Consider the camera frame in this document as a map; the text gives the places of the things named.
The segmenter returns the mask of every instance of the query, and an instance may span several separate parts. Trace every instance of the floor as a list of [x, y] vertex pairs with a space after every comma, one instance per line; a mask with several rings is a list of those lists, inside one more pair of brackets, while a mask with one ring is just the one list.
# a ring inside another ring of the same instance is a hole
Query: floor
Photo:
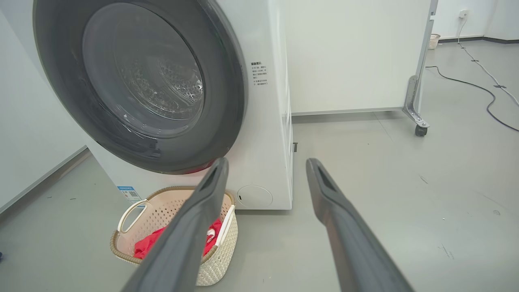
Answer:
[[[519, 96], [519, 45], [465, 46]], [[454, 44], [427, 65], [497, 97], [492, 111], [519, 128], [519, 107]], [[400, 112], [298, 117], [291, 211], [238, 211], [226, 276], [195, 291], [338, 291], [324, 227], [313, 214], [305, 160], [316, 157], [416, 291], [516, 291], [519, 133], [486, 112], [488, 93], [425, 72], [425, 137]], [[119, 291], [135, 267], [108, 241], [128, 204], [90, 157], [0, 226], [2, 291]]]

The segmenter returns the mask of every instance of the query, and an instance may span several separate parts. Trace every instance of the red cloth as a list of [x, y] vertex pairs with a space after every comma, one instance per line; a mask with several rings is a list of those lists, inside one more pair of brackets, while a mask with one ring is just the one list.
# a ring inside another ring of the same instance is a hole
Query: red cloth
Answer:
[[[213, 245], [216, 243], [216, 239], [218, 238], [220, 228], [222, 228], [222, 222], [220, 221], [220, 218], [218, 218], [211, 226], [209, 226], [209, 231], [207, 232], [206, 247], [203, 249], [204, 256], [211, 250], [211, 247], [213, 247]], [[211, 230], [214, 230], [214, 235], [209, 235], [209, 233], [211, 233]]]
[[[222, 227], [222, 222], [220, 221], [220, 218], [218, 218], [210, 227], [209, 230], [214, 230], [215, 235], [208, 235], [207, 236], [207, 242], [206, 247], [203, 251], [203, 255], [205, 256], [210, 250], [211, 247], [214, 246], [216, 243], [216, 239], [218, 238], [218, 233], [220, 232], [220, 228]], [[135, 243], [135, 252], [134, 257], [138, 259], [144, 259], [148, 252], [152, 250], [153, 245], [157, 240], [159, 239], [162, 232], [166, 229], [166, 227], [163, 227], [159, 230], [154, 231], [152, 234], [146, 236], [143, 240]]]

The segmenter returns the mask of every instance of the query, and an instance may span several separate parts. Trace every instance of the white washing machine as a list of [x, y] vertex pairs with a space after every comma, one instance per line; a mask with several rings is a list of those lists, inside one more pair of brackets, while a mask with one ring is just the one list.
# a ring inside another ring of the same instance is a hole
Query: white washing machine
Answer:
[[292, 208], [277, 0], [37, 0], [33, 9], [50, 84], [129, 201], [197, 185], [225, 156], [237, 208]]

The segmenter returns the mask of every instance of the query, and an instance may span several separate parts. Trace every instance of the caster wheel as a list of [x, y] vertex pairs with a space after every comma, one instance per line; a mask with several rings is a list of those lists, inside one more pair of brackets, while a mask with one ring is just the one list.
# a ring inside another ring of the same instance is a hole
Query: caster wheel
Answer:
[[427, 128], [422, 128], [418, 125], [416, 125], [416, 128], [415, 128], [415, 135], [419, 136], [419, 137], [423, 137], [427, 134]]

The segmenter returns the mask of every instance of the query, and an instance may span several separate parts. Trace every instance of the metal leg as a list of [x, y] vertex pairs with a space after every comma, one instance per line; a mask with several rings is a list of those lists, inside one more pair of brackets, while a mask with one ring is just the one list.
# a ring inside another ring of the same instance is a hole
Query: metal leg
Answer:
[[405, 104], [402, 111], [408, 115], [415, 123], [415, 135], [425, 136], [429, 124], [424, 121], [415, 110], [415, 105], [420, 102], [420, 78], [425, 67], [425, 57], [427, 55], [427, 48], [429, 46], [429, 39], [432, 33], [432, 26], [434, 20], [431, 16], [436, 15], [436, 7], [438, 6], [438, 0], [431, 0], [429, 7], [429, 15], [427, 16], [427, 25], [424, 32], [424, 40], [422, 42], [422, 48], [420, 52], [420, 58], [418, 59], [418, 67], [416, 68], [416, 74], [409, 78], [407, 84], [407, 92], [405, 96]]

